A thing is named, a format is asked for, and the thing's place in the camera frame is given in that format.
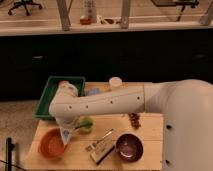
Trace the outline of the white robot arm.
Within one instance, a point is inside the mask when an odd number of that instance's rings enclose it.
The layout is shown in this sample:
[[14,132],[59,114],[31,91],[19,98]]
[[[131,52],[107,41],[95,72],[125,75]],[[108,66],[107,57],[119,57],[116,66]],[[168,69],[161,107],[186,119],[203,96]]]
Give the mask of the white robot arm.
[[161,113],[163,171],[213,171],[213,84],[202,80],[144,83],[92,96],[59,90],[49,106],[57,123],[80,115]]

